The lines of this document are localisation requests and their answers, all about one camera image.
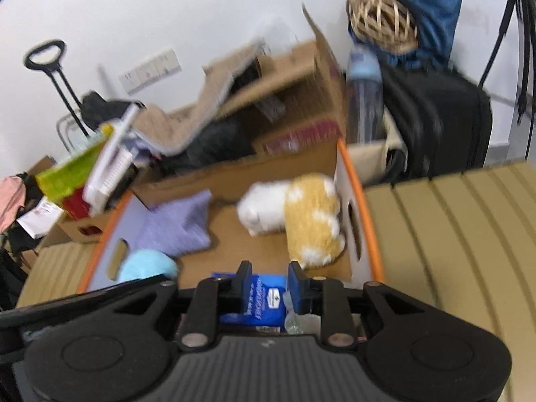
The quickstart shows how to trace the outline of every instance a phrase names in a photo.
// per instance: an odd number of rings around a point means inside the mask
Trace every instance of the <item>blue package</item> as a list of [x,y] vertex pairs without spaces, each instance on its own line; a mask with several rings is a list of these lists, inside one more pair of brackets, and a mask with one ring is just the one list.
[[[234,274],[213,273],[215,277],[229,277]],[[251,276],[248,308],[244,314],[226,314],[220,322],[228,325],[274,327],[285,326],[286,309],[283,304],[286,277],[284,275]]]

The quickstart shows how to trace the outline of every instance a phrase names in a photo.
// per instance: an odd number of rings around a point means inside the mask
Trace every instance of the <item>gray ribbed panel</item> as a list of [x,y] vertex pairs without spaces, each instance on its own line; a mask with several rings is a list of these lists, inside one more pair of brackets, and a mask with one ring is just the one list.
[[313,337],[223,337],[209,352],[181,357],[143,402],[394,402],[357,359]]

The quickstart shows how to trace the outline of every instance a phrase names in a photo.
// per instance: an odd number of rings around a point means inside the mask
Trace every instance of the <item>woven basket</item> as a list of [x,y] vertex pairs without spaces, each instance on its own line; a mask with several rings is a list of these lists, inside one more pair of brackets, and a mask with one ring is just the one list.
[[417,49],[417,26],[408,8],[397,0],[347,0],[346,12],[355,35],[389,53]]

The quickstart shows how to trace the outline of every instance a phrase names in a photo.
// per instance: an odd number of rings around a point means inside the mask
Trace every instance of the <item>clear plastic bottle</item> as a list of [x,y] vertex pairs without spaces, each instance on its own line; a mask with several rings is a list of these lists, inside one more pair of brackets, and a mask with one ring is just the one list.
[[382,72],[376,54],[366,45],[356,45],[350,52],[346,84],[346,143],[384,139]]

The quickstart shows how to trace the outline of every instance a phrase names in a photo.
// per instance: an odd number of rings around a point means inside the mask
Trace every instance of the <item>light blue ball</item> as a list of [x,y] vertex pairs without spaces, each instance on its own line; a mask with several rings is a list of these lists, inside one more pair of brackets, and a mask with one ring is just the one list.
[[175,279],[178,275],[177,265],[160,251],[139,249],[131,252],[121,263],[116,281],[133,281],[156,275],[165,275]]

